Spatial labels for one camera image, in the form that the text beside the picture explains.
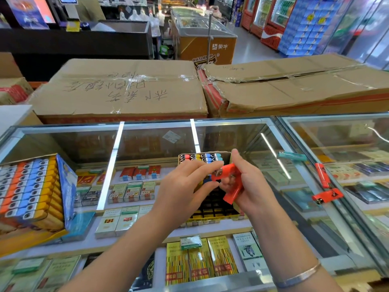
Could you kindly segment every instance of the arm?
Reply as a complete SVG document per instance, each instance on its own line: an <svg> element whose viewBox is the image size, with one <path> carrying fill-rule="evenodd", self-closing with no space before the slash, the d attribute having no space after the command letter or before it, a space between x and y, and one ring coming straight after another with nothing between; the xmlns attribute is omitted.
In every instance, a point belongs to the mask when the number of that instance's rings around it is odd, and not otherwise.
<svg viewBox="0 0 389 292"><path fill-rule="evenodd" d="M178 165L161 182L152 210L59 291L127 292L155 249L219 186L216 181L207 182L194 192L200 181L222 165L222 161L197 160Z"/></svg>
<svg viewBox="0 0 389 292"><path fill-rule="evenodd" d="M297 227L277 202L262 172L232 151L232 161L242 173L244 191L236 199L254 227L268 268L275 282L285 281L317 265L317 259ZM220 187L229 190L233 181L222 180ZM285 292L342 292L323 268L296 286L279 289Z"/></svg>

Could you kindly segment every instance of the person's left hand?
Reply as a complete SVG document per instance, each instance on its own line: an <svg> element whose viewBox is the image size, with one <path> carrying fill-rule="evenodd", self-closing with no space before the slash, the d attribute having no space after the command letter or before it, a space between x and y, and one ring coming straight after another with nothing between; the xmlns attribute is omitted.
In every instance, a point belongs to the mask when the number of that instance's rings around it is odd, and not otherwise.
<svg viewBox="0 0 389 292"><path fill-rule="evenodd" d="M193 215L201 202L219 186L219 183L206 182L194 193L196 186L208 174L220 169L223 164L223 161L206 164L199 160L186 160L179 164L161 182L150 213L157 221L165 221L168 231L178 228Z"/></svg>

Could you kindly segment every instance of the hand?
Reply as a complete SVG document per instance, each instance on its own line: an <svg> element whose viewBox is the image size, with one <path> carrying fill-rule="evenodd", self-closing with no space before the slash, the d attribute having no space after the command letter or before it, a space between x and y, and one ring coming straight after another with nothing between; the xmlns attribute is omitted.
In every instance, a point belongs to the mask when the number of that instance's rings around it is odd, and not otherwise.
<svg viewBox="0 0 389 292"><path fill-rule="evenodd" d="M194 193L197 185L223 164L223 161L210 164L199 160L183 161L161 182L150 213L157 217L157 221L165 221L168 231L178 228L193 215L206 196L219 186L217 181L209 181Z"/></svg>
<svg viewBox="0 0 389 292"><path fill-rule="evenodd" d="M272 206L274 203L277 205L277 199L260 169L244 160L237 149L232 150L231 158L232 163L242 173L244 190L238 195L235 201L245 214L252 217L255 213L264 209L264 207ZM229 192L234 182L234 177L223 178L220 183L220 188L223 191Z"/></svg>

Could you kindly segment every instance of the screen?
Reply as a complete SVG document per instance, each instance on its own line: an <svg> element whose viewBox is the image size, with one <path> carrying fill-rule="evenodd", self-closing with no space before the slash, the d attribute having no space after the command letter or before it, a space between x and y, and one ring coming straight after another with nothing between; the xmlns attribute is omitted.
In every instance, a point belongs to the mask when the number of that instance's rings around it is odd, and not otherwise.
<svg viewBox="0 0 389 292"><path fill-rule="evenodd" d="M60 0L62 4L78 4L77 0Z"/></svg>
<svg viewBox="0 0 389 292"><path fill-rule="evenodd" d="M34 0L36 3L36 6L39 9L39 12L41 13L44 21L46 23L56 23L54 17L51 14L49 5L47 5L46 0Z"/></svg>

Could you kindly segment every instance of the red beverage refrigerator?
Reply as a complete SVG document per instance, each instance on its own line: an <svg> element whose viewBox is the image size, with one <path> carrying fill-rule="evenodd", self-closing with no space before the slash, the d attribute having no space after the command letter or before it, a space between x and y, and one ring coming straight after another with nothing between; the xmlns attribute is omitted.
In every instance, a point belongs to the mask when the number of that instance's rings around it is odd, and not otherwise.
<svg viewBox="0 0 389 292"><path fill-rule="evenodd" d="M263 44L277 50L295 2L296 0L273 0L270 7L271 14L267 16L266 24L261 34L261 42Z"/></svg>
<svg viewBox="0 0 389 292"><path fill-rule="evenodd" d="M252 16L253 12L255 12L257 6L257 0L247 0L246 7L243 10L242 15L242 27L246 30L250 30L251 22L252 22Z"/></svg>
<svg viewBox="0 0 389 292"><path fill-rule="evenodd" d="M273 0L259 0L255 8L255 14L253 14L251 21L251 32L259 38L262 35L263 28L265 27L268 19L272 3Z"/></svg>

